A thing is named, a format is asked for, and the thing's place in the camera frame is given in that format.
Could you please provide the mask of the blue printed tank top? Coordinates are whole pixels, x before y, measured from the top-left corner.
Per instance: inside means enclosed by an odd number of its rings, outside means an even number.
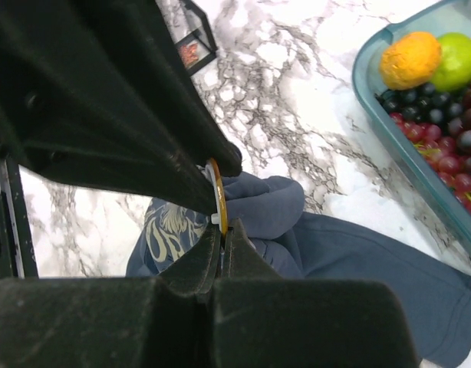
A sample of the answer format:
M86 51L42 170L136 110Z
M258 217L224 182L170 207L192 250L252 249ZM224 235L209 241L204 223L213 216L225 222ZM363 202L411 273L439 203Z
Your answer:
M229 220L242 220L252 249L280 276L385 283L400 300L421 360L458 367L469 356L470 275L369 228L306 212L293 179L241 172L222 183ZM208 224L204 214L152 198L126 276L165 271Z

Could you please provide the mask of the light green fruit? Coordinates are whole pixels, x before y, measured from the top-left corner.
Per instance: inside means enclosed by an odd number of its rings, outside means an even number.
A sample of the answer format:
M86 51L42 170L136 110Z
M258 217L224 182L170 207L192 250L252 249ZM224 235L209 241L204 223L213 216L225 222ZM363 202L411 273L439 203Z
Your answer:
M437 38L442 58L430 82L438 91L453 92L471 81L471 38L450 32Z

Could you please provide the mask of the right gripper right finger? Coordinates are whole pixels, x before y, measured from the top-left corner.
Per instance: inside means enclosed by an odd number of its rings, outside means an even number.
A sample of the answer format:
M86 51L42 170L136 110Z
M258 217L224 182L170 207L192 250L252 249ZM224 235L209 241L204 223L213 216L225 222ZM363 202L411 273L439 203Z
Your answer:
M242 220L233 220L225 237L219 282L282 280L252 247Z

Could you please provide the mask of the orange fruit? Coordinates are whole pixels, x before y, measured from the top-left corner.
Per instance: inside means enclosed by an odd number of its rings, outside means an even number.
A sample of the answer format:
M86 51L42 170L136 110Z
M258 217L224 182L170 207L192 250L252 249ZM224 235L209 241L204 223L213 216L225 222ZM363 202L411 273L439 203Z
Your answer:
M442 48L429 32L416 31L403 36L385 49L378 71L391 90L407 90L426 83L439 67Z

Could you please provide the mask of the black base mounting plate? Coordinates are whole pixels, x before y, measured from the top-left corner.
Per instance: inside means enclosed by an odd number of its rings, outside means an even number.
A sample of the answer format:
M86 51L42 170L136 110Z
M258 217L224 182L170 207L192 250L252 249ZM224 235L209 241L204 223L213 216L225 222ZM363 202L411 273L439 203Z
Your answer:
M0 162L0 280L38 275L18 164Z

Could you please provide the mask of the dark grape bunch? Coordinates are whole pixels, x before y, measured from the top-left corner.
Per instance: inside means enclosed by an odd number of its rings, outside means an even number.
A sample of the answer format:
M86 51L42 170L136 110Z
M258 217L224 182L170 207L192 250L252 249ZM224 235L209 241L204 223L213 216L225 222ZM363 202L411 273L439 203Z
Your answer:
M471 81L454 92L426 83L375 98L471 215Z

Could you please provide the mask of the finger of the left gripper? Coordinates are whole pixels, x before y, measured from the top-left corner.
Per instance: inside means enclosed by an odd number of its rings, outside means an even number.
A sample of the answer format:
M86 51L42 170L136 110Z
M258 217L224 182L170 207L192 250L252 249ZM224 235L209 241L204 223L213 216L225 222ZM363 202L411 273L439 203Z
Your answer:
M193 140L159 140L151 149L76 146L16 140L16 160L54 182L165 199L201 213L213 213L212 184L196 167L209 151Z
M0 1L0 146L46 177L242 169L154 1Z

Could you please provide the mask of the yellow round badge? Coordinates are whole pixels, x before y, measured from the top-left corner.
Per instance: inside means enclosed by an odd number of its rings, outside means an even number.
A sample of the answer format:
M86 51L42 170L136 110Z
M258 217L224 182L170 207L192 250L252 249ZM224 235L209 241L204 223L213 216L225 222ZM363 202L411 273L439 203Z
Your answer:
M207 160L203 169L203 174L212 186L215 202L216 212L211 214L210 221L217 225L221 236L226 237L229 230L229 218L226 205L226 197L224 193L222 176L219 171L219 166L215 159L210 158Z

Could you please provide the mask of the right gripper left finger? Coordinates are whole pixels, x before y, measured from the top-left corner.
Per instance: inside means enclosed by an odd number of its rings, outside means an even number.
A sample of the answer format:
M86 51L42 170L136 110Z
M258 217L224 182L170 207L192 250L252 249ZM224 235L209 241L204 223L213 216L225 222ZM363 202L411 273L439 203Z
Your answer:
M218 228L209 225L187 253L159 274L156 294L209 297L220 274L221 241Z

